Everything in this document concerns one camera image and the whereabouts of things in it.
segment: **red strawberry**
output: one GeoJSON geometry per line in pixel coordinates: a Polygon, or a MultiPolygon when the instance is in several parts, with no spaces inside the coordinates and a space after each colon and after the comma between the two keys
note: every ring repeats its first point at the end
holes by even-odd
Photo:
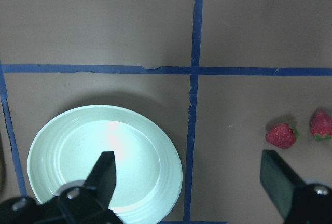
{"type": "Polygon", "coordinates": [[[331,139],[332,118],[322,110],[317,111],[310,122],[310,131],[315,140],[331,139]]]}
{"type": "Polygon", "coordinates": [[[288,123],[276,124],[265,136],[267,142],[283,149],[287,149],[295,143],[298,132],[288,123]]]}

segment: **blue tape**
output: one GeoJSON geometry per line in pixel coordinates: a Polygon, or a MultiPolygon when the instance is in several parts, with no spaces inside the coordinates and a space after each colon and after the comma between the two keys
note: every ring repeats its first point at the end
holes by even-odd
{"type": "Polygon", "coordinates": [[[193,5],[193,26],[191,46],[191,66],[199,66],[202,35],[203,0],[195,0],[193,5]]]}
{"type": "Polygon", "coordinates": [[[190,67],[145,68],[124,65],[4,64],[4,73],[190,74],[190,67]]]}
{"type": "Polygon", "coordinates": [[[199,67],[200,75],[332,76],[332,68],[199,67]]]}
{"type": "Polygon", "coordinates": [[[6,124],[6,128],[7,128],[8,138],[10,141],[11,155],[12,155],[12,160],[14,163],[16,179],[17,179],[17,182],[19,185],[20,194],[22,196],[26,196],[27,193],[26,193],[26,187],[25,187],[25,182],[24,182],[23,170],[22,170],[21,160],[20,160],[20,156],[19,156],[19,151],[17,149],[17,144],[16,144],[16,140],[15,140],[14,129],[12,126],[7,98],[1,97],[1,104],[2,104],[3,111],[4,111],[4,115],[5,115],[5,124],[6,124]]]}
{"type": "Polygon", "coordinates": [[[7,93],[7,88],[6,88],[5,76],[4,76],[2,65],[0,62],[0,97],[7,98],[7,96],[8,96],[8,93],[7,93]]]}
{"type": "Polygon", "coordinates": [[[192,46],[191,46],[191,75],[188,108],[188,134],[186,153],[186,175],[183,221],[190,221],[193,152],[195,149],[195,125],[198,91],[199,59],[202,34],[203,0],[195,0],[193,6],[192,46]]]}
{"type": "MultiPolygon", "coordinates": [[[[3,64],[3,73],[76,73],[101,74],[164,74],[164,75],[245,75],[245,76],[332,76],[332,68],[299,67],[177,67],[145,68],[122,65],[52,65],[3,64]]],[[[0,73],[0,95],[7,97],[4,76],[0,73]]]]}
{"type": "Polygon", "coordinates": [[[187,134],[187,153],[186,153],[186,175],[185,175],[185,196],[183,220],[190,220],[191,193],[192,193],[192,170],[193,152],[195,149],[195,126],[197,109],[198,75],[190,76],[190,90],[188,108],[188,134],[187,134]]]}

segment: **screw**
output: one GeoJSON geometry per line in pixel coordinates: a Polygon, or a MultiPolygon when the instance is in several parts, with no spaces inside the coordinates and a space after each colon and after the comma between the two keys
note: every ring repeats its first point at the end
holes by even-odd
{"type": "Polygon", "coordinates": [[[74,188],[67,193],[67,198],[72,199],[79,195],[79,188],[74,188]]]}
{"type": "Polygon", "coordinates": [[[320,195],[328,195],[329,194],[329,190],[328,188],[326,188],[325,186],[323,185],[317,185],[314,187],[314,191],[317,193],[317,194],[320,194],[320,195]]]}
{"type": "Polygon", "coordinates": [[[14,211],[20,210],[21,208],[26,206],[26,198],[22,198],[20,200],[18,200],[16,203],[14,203],[11,206],[11,209],[14,211]]]}

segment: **green strawberry calyx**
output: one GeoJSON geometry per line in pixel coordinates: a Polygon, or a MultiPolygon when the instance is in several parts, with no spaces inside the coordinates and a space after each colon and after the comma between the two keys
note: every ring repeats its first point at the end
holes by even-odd
{"type": "Polygon", "coordinates": [[[320,135],[319,133],[315,133],[313,135],[313,137],[314,137],[315,140],[318,140],[318,141],[328,140],[328,139],[332,138],[332,136],[330,136],[330,135],[327,135],[327,134],[320,135]]]}
{"type": "Polygon", "coordinates": [[[289,128],[292,129],[293,133],[295,134],[295,140],[299,139],[299,132],[297,131],[297,129],[295,128],[295,126],[293,126],[292,124],[288,123],[288,122],[284,122],[285,124],[288,124],[289,128]]]}

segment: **plate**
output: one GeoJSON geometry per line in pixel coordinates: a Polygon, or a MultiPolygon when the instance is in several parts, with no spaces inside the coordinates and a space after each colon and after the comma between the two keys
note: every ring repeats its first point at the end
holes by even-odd
{"type": "Polygon", "coordinates": [[[109,208],[126,224],[156,224],[173,208],[182,166],[168,136],[146,117],[92,105],[49,121],[30,147],[27,172],[44,203],[66,183],[84,180],[103,151],[114,151],[117,185],[109,208]]]}

